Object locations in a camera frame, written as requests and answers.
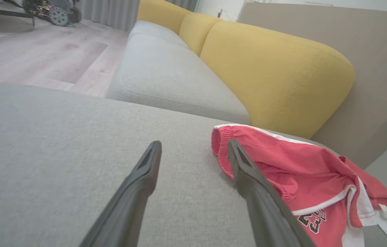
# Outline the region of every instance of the gear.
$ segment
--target gear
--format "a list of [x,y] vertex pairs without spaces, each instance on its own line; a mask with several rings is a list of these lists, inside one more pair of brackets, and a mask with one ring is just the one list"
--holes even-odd
[[24,11],[27,14],[33,15],[36,12],[35,6],[40,4],[41,4],[40,0],[22,0],[21,6],[22,6],[22,9],[24,9]]
[[50,21],[58,26],[66,26],[70,22],[68,13],[58,6],[53,6],[49,11]]
[[73,7],[70,9],[70,12],[68,13],[68,18],[70,19],[70,22],[78,23],[82,20],[82,12],[76,7]]
[[56,7],[59,7],[63,10],[65,10],[65,12],[69,12],[70,11],[70,2],[68,0],[49,0],[53,6],[56,6]]

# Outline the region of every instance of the sofa cushion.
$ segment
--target sofa cushion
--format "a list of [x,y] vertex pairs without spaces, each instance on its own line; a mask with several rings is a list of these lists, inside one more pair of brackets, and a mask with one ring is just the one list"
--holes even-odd
[[163,39],[171,44],[176,44],[187,49],[189,48],[174,31],[152,22],[137,21],[129,33],[128,40],[136,34],[150,35]]
[[355,77],[331,47],[236,22],[216,23],[200,57],[243,103],[253,126],[305,138],[341,105]]
[[154,140],[162,158],[138,246],[255,246],[246,202],[210,148],[224,123],[1,84],[0,247],[77,247]]
[[193,51],[143,34],[130,38],[106,97],[250,123],[239,99]]

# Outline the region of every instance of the laminate flooring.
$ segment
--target laminate flooring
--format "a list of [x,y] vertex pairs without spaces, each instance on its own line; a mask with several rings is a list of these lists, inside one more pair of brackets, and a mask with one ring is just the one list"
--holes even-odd
[[0,15],[0,83],[104,97],[128,33],[90,20],[76,28]]

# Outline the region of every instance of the clothing tag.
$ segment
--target clothing tag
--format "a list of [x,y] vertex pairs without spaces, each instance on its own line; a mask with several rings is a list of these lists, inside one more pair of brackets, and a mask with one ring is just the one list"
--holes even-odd
[[381,207],[381,210],[384,212],[384,214],[387,216],[387,206],[386,205],[382,205],[382,204],[379,204],[380,207]]

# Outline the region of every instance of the seat cushion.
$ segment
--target seat cushion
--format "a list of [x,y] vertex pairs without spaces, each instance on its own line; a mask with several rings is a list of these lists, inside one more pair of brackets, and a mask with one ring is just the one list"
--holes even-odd
[[187,49],[189,48],[187,44],[174,31],[152,22],[137,21],[129,33],[128,40],[136,34],[153,36],[163,39],[171,44],[176,44]]
[[143,34],[130,38],[106,97],[250,123],[239,99],[194,52]]
[[0,85],[0,247],[78,246],[154,140],[162,158],[138,246],[255,246],[246,202],[210,148],[224,123]]

